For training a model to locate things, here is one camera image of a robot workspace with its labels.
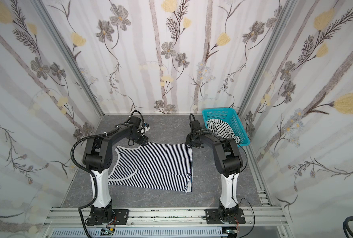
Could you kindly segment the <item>blue white striped tank top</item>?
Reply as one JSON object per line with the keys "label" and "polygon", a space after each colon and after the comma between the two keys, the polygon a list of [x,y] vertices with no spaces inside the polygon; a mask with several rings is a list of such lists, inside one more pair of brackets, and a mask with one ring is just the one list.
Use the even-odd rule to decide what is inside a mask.
{"label": "blue white striped tank top", "polygon": [[186,144],[150,142],[138,148],[117,146],[109,185],[191,192],[192,148]]}

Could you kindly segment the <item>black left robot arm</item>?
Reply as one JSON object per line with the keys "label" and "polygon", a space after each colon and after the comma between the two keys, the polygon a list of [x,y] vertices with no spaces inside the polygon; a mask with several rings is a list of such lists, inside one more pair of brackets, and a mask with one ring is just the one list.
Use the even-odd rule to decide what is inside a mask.
{"label": "black left robot arm", "polygon": [[149,138],[145,133],[149,128],[142,113],[134,110],[125,122],[116,125],[112,131],[86,136],[72,146],[70,159],[79,169],[90,175],[92,184],[92,200],[77,208],[86,237],[91,237],[88,226],[109,226],[117,222],[108,183],[113,146],[125,138],[128,142],[147,146]]}

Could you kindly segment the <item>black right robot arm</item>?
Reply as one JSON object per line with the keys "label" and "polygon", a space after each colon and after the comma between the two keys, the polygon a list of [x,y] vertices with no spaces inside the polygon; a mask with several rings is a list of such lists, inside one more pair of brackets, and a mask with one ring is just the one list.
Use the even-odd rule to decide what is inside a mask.
{"label": "black right robot arm", "polygon": [[186,144],[195,148],[209,146],[213,152],[216,169],[221,175],[221,197],[218,208],[206,209],[205,220],[209,225],[245,224],[245,216],[237,199],[237,181],[247,154],[233,138],[222,138],[201,126],[194,114],[189,115],[190,133]]}

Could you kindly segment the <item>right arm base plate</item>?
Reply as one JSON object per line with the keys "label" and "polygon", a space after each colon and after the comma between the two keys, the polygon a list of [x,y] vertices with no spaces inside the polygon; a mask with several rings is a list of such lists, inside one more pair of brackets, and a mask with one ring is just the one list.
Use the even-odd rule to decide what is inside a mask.
{"label": "right arm base plate", "polygon": [[242,225],[246,223],[242,209],[207,208],[204,216],[208,225]]}

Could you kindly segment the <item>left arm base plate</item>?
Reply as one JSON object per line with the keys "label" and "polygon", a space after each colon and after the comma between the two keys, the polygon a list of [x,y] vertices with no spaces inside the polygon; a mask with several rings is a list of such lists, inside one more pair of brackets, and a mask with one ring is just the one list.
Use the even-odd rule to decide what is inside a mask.
{"label": "left arm base plate", "polygon": [[128,209],[115,209],[110,211],[100,211],[100,209],[91,212],[89,217],[86,219],[86,225],[126,225],[128,221],[129,210]]}

